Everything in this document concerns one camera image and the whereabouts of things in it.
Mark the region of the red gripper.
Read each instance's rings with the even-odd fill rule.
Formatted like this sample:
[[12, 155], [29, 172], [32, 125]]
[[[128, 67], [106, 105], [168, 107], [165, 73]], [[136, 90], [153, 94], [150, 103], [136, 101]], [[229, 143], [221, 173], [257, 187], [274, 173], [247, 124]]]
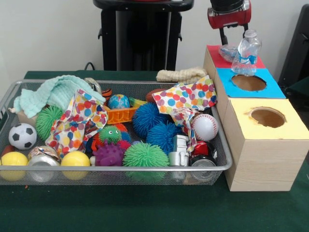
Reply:
[[228, 44], [224, 27], [243, 26], [246, 32], [251, 16], [250, 0], [211, 0], [211, 7], [208, 8], [209, 24], [213, 29], [219, 29], [222, 45]]

